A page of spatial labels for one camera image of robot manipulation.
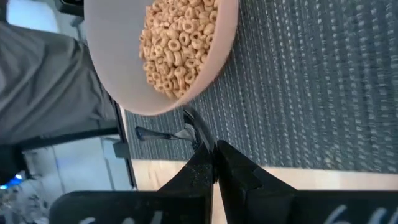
black object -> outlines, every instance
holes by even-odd
[[[224,141],[184,107],[198,146],[157,192],[73,192],[50,209],[50,223],[211,223],[220,183],[228,223],[398,223],[398,192],[296,190]]]
[[[84,17],[84,0],[54,0],[55,7],[64,14]]]

spoon handle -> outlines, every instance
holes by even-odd
[[[137,126],[136,127],[136,135],[140,141],[147,141],[153,139],[165,139],[165,140],[174,140],[179,139],[173,134],[168,133],[160,133],[158,131],[151,131],[146,128]]]

cheerios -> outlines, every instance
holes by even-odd
[[[146,82],[170,99],[181,98],[207,61],[218,0],[155,0],[145,10],[139,57]]]
[[[182,29],[184,30],[184,32],[191,34],[196,29],[195,23],[192,20],[184,21],[182,24]]]
[[[188,46],[188,44],[191,42],[190,36],[186,32],[181,32],[178,40],[180,41],[182,46]]]

cereal bowl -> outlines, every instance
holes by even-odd
[[[218,14],[207,58],[195,81],[178,99],[147,84],[139,57],[146,6],[153,0],[85,1],[88,47],[99,79],[108,93],[132,113],[166,113],[199,95],[217,77],[231,50],[238,23],[238,0],[218,0]]]

